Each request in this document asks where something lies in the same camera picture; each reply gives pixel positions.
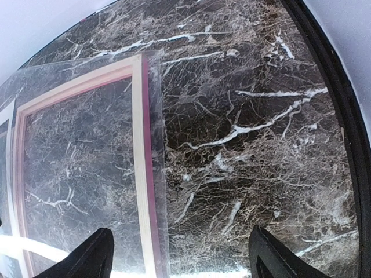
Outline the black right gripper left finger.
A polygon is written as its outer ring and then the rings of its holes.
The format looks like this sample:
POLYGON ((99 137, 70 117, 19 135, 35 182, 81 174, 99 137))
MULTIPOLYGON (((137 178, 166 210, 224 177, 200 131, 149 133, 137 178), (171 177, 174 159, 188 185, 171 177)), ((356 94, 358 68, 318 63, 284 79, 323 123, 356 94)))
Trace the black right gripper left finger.
POLYGON ((114 237, 108 228, 99 228, 65 259, 38 274, 47 277, 109 278, 114 255, 114 237))

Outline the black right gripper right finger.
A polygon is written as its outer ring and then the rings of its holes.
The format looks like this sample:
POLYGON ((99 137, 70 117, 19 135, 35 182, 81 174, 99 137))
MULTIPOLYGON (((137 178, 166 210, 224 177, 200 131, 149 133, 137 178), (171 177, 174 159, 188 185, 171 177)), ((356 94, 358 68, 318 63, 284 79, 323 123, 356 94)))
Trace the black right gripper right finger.
POLYGON ((249 237, 249 262, 252 277, 327 277, 258 225, 249 237))

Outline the wooden pink picture frame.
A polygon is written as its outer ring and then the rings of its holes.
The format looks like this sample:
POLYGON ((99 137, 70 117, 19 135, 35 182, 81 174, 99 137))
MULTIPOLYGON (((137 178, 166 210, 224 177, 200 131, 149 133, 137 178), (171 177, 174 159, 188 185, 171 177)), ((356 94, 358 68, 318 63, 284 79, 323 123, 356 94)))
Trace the wooden pink picture frame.
POLYGON ((161 277, 161 253, 157 227, 151 157, 148 61, 142 54, 125 58, 79 76, 18 107, 13 133, 13 203, 19 233, 27 234, 24 205, 24 137, 26 118, 43 108, 103 85, 132 78, 134 176, 144 266, 148 277, 161 277))

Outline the clear acrylic sheet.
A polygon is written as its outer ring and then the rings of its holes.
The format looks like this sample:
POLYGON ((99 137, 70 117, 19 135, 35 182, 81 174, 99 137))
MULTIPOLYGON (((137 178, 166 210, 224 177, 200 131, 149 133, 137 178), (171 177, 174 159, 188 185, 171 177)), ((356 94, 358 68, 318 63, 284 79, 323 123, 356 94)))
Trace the clear acrylic sheet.
MULTIPOLYGON (((161 63, 148 61, 151 157, 162 276, 168 277, 161 63)), ((1 85, 1 110, 19 106, 91 71, 137 54, 44 64, 15 72, 1 85)), ((134 176, 132 78, 70 97, 26 118, 21 248, 34 277, 68 256, 99 228, 114 237, 112 277, 148 277, 134 176)))

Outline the white photo mat board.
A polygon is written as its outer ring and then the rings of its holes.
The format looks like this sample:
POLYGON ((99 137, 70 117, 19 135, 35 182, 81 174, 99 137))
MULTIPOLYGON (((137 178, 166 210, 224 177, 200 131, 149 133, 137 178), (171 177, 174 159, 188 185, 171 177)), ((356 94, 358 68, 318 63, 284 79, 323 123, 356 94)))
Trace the white photo mat board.
POLYGON ((15 100, 1 110, 1 277, 28 277, 13 202, 12 122, 15 100))

